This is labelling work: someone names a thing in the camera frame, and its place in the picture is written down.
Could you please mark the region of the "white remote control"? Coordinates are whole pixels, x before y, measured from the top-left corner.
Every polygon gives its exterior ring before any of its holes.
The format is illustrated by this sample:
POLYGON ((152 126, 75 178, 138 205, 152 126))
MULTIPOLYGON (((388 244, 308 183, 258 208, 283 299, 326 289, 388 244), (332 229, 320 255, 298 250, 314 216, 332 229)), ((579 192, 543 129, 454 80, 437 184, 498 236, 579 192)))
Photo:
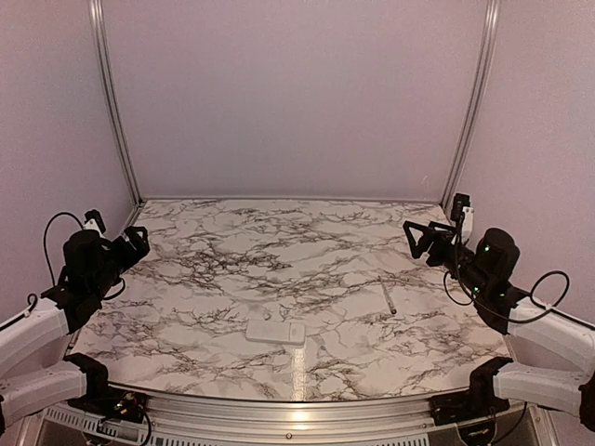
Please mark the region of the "white remote control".
POLYGON ((250 320, 245 330, 245 339, 298 347, 305 344, 306 328, 296 322, 250 320))

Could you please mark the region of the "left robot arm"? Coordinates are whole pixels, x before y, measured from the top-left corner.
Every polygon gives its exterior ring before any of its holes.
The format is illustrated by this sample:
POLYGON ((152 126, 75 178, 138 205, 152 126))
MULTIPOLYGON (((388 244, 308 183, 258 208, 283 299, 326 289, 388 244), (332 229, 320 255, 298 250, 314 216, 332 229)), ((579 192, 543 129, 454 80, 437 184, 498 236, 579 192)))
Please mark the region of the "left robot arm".
MULTIPOLYGON (((63 245, 64 266, 55 286, 1 328, 1 372, 6 374, 46 345, 73 335, 111 298, 123 274, 150 252, 148 231, 130 226, 110 241, 100 230, 83 229, 63 245)), ((117 393, 108 370, 74 353, 44 369, 1 378, 1 427, 62 401, 110 413, 117 393)))

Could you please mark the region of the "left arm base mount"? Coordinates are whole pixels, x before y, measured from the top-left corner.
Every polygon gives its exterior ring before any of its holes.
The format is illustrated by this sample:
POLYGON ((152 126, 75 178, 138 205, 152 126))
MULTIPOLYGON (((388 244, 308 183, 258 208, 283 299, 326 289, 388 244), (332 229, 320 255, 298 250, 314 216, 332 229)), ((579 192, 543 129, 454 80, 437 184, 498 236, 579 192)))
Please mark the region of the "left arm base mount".
POLYGON ((75 409, 100 415, 103 421, 121 420, 141 424, 147 410, 148 395, 133 390, 108 387, 99 396, 84 396, 67 400, 75 409))

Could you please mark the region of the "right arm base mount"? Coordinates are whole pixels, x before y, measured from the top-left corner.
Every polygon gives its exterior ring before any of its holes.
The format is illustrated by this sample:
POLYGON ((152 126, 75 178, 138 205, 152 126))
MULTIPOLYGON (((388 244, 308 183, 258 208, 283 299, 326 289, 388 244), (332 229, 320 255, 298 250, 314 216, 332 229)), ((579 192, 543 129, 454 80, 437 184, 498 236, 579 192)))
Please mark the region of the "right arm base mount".
POLYGON ((509 408, 508 400, 496 397, 475 398, 468 390, 430 398, 430 415, 436 426, 489 417, 505 412, 509 408))

